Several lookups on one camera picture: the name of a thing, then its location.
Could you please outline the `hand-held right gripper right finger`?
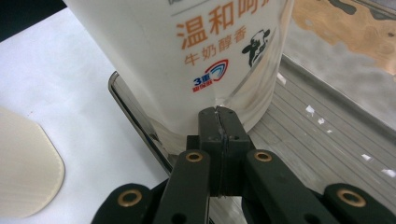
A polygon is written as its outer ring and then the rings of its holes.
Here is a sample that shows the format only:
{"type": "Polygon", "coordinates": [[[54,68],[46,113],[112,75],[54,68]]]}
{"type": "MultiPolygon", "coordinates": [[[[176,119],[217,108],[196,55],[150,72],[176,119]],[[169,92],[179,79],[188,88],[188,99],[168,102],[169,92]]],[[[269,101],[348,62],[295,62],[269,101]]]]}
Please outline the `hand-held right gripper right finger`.
{"type": "Polygon", "coordinates": [[[251,140],[234,111],[218,107],[217,112],[224,140],[220,192],[224,196],[240,196],[245,185],[244,161],[251,150],[251,140]]]}

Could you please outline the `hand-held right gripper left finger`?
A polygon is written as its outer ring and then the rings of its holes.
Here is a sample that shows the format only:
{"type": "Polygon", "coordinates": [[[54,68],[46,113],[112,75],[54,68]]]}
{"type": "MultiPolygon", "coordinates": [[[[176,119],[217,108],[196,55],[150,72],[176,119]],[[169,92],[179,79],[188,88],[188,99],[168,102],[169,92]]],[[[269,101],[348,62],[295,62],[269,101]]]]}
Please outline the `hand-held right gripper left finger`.
{"type": "Polygon", "coordinates": [[[221,195],[222,143],[216,109],[202,110],[198,114],[198,134],[187,136],[186,149],[200,149],[210,156],[209,189],[212,197],[221,195]]]}

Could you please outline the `metal tray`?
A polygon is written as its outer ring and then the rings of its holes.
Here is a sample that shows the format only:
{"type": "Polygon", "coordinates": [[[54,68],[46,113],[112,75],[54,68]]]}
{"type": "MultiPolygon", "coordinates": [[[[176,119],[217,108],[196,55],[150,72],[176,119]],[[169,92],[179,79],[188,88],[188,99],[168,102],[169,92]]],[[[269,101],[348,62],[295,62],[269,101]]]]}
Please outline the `metal tray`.
{"type": "Polygon", "coordinates": [[[294,0],[286,20],[241,26],[203,54],[238,43],[257,67],[241,87],[255,146],[315,191],[345,182],[396,214],[396,0],[294,0]]]}

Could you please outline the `white bottle with blue cap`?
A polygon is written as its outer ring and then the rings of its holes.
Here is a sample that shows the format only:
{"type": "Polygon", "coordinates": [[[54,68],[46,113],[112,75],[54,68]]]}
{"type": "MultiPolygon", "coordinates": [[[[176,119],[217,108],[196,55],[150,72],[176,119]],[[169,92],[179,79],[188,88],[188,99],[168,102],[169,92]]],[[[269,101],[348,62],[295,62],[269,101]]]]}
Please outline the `white bottle with blue cap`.
{"type": "Polygon", "coordinates": [[[64,1],[166,131],[216,105],[250,130],[268,108],[294,0],[64,1]]]}

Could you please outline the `cream ribbed pump bottle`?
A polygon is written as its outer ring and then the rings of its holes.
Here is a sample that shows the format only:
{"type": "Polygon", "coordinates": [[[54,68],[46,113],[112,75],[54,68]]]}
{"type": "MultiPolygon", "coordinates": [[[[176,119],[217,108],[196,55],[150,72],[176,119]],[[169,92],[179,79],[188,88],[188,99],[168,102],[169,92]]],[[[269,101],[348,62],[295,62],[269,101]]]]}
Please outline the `cream ribbed pump bottle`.
{"type": "Polygon", "coordinates": [[[36,122],[0,106],[0,217],[29,217],[64,181],[64,162],[36,122]]]}

